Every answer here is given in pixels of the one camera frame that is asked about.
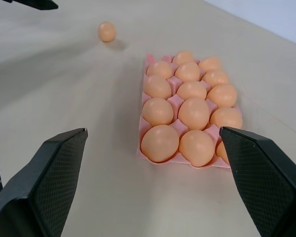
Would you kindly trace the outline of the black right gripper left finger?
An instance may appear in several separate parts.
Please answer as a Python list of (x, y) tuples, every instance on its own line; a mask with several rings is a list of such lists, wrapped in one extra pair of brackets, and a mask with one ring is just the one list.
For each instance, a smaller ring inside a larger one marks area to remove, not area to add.
[(46, 140), (5, 186), (0, 182), (0, 237), (61, 237), (87, 137), (78, 128)]

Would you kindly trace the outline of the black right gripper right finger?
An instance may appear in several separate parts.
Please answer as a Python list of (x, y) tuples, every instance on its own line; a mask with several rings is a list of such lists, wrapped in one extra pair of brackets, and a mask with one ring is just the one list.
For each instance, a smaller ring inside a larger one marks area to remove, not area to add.
[(271, 139), (221, 127), (238, 193), (261, 237), (296, 237), (296, 164)]

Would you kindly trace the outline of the pink plastic egg tray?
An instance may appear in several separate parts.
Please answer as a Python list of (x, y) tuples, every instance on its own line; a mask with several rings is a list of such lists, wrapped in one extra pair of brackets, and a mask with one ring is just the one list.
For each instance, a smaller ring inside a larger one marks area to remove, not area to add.
[[(173, 56), (171, 56), (171, 55), (164, 55), (163, 57), (161, 57), (160, 60), (165, 61), (165, 62), (171, 64), (171, 66), (173, 67), (173, 70), (174, 71), (176, 70), (177, 65), (175, 65), (175, 64), (172, 63)], [(147, 73), (147, 70), (148, 70), (149, 66), (151, 64), (157, 62), (157, 61), (158, 60), (155, 59), (155, 57), (154, 57), (153, 54), (148, 53), (146, 55), (145, 62), (144, 62), (145, 72), (144, 72), (143, 81), (145, 81), (148, 78), (147, 75), (146, 75), (146, 73)], [(167, 80), (168, 80), (168, 82), (170, 84), (170, 87), (172, 89), (172, 95), (173, 95), (170, 98), (168, 98), (167, 101), (170, 103), (170, 105), (172, 106), (173, 111), (174, 111), (173, 122), (171, 124), (169, 124), (169, 125), (172, 126), (178, 132), (178, 134), (179, 134), (179, 136), (181, 138), (185, 133), (188, 132), (188, 127), (185, 126), (178, 119), (179, 108), (183, 104), (184, 99), (181, 98), (179, 95), (177, 95), (177, 93), (174, 93), (174, 91), (176, 92), (177, 89), (179, 88), (179, 86), (181, 86), (183, 83), (178, 78), (176, 78), (175, 76), (173, 76), (173, 77), (171, 77), (170, 79), (167, 79)], [(210, 91), (210, 86), (206, 82), (201, 81), (201, 83), (205, 86), (207, 92), (209, 92)], [(144, 91), (142, 91), (142, 102), (141, 102), (142, 105), (141, 105), (141, 107), (143, 107), (144, 104), (149, 99), (151, 99), (151, 97), (148, 96), (146, 93), (144, 93)], [(211, 112), (211, 115), (212, 115), (212, 113), (215, 110), (217, 110), (217, 105), (215, 103), (213, 103), (212, 101), (210, 101), (209, 99), (206, 99), (205, 101), (206, 101), (206, 103), (207, 103), (207, 105), (209, 107), (209, 110)], [(240, 110), (240, 108), (239, 108), (238, 105), (235, 105), (232, 108), (234, 108), (235, 110), (237, 110), (238, 113), (240, 115), (242, 115), (241, 110)], [(150, 125), (150, 123), (147, 122), (142, 117), (142, 115), (140, 115), (140, 122), (139, 122), (139, 145), (138, 145), (138, 148), (137, 148), (137, 151), (136, 151), (136, 157), (137, 157), (137, 159), (144, 159), (144, 160), (146, 160), (146, 161), (148, 161), (148, 162), (150, 162), (152, 164), (157, 164), (157, 165), (164, 164), (164, 163), (170, 163), (170, 162), (191, 165), (190, 162), (188, 160), (186, 160), (184, 158), (184, 156), (182, 156), (182, 154), (178, 150), (177, 150), (177, 152), (169, 160), (166, 160), (164, 162), (156, 163), (156, 162), (153, 162), (153, 161), (149, 160), (142, 153), (142, 151), (141, 151), (141, 142), (142, 142), (142, 139), (143, 139), (144, 135), (151, 128), (152, 128), (152, 126)], [(216, 125), (207, 124), (207, 126), (204, 128), (203, 131), (206, 132), (211, 137), (211, 139), (213, 140), (214, 145), (219, 145), (219, 143), (221, 143), (222, 139), (219, 136), (219, 128)], [(223, 161), (223, 159), (221, 157), (216, 156), (216, 153), (214, 153), (213, 158), (206, 165), (204, 165), (202, 167), (195, 167), (195, 166), (192, 166), (192, 167), (198, 168), (198, 169), (202, 169), (202, 168), (210, 167), (210, 166), (231, 169), (230, 168), (230, 165), (228, 165), (225, 161)]]

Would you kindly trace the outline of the orange plastic egg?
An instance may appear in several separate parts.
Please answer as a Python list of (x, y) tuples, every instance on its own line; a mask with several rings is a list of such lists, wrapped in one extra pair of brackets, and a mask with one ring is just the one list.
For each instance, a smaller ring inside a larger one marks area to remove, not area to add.
[(200, 81), (200, 68), (194, 62), (182, 64), (177, 68), (175, 77), (182, 82)]
[(207, 99), (218, 108), (233, 107), (237, 101), (237, 90), (231, 84), (219, 84), (210, 90)]
[(215, 87), (220, 84), (229, 84), (229, 76), (224, 71), (210, 71), (202, 78), (210, 87)]
[(142, 153), (152, 162), (161, 163), (170, 159), (179, 146), (179, 134), (169, 125), (151, 128), (141, 142)]
[(210, 110), (204, 99), (192, 97), (183, 102), (178, 112), (178, 119), (189, 130), (203, 130), (210, 117)]
[(172, 96), (168, 81), (158, 75), (144, 77), (143, 92), (151, 98), (168, 99)]
[(142, 108), (142, 117), (152, 126), (169, 125), (173, 120), (174, 111), (167, 100), (151, 98)]
[(182, 99), (187, 100), (192, 97), (206, 99), (207, 89), (199, 81), (190, 81), (183, 83), (177, 90), (177, 95)]
[(222, 69), (222, 62), (218, 57), (208, 57), (198, 63), (199, 68), (205, 72), (219, 71)]
[(182, 136), (179, 152), (192, 166), (202, 167), (211, 161), (215, 146), (212, 138), (200, 130), (191, 130)]
[(194, 57), (190, 51), (180, 51), (173, 57), (172, 60), (172, 63), (178, 66), (188, 62), (195, 62)]
[(216, 147), (216, 156), (222, 158), (225, 163), (230, 165), (223, 141), (220, 141)]
[(165, 61), (157, 61), (148, 67), (146, 75), (157, 75), (164, 79), (169, 79), (174, 75), (174, 72), (171, 64)]
[(210, 124), (215, 124), (218, 128), (229, 126), (233, 128), (242, 128), (243, 120), (241, 113), (231, 107), (217, 109), (209, 120)]
[(102, 22), (98, 27), (98, 36), (103, 42), (111, 42), (116, 37), (115, 26), (112, 22)]

